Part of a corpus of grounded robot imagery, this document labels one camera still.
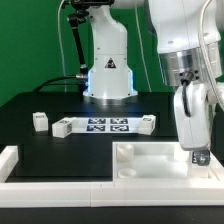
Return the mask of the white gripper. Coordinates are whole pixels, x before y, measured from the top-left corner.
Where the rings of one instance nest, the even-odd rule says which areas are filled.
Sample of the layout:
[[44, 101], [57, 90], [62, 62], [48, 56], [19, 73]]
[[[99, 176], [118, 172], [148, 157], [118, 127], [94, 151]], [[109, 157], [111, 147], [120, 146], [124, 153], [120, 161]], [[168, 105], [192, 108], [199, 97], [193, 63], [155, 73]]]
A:
[[192, 162], [198, 166], [210, 164], [211, 121], [210, 105], [207, 101], [207, 89], [204, 84], [191, 83], [187, 89], [187, 100], [191, 116], [184, 112], [182, 89], [174, 95], [174, 114], [178, 140], [183, 150], [194, 151]]

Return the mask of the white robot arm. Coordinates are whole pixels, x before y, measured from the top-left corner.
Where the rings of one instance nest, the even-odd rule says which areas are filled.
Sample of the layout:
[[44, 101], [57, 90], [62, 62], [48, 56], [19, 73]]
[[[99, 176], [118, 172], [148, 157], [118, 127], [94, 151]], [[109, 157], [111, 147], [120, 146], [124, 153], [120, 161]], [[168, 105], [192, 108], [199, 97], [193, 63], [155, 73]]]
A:
[[174, 114], [181, 148], [192, 153], [199, 166], [210, 163], [213, 115], [224, 110], [219, 31], [224, 19], [224, 0], [62, 0], [75, 12], [68, 22], [76, 41], [78, 26], [89, 20], [94, 41], [94, 64], [86, 66], [78, 46], [83, 96], [104, 104], [121, 103], [137, 95], [132, 71], [127, 66], [127, 31], [110, 14], [111, 8], [145, 7], [149, 30], [157, 36], [157, 52], [164, 83], [177, 89]]

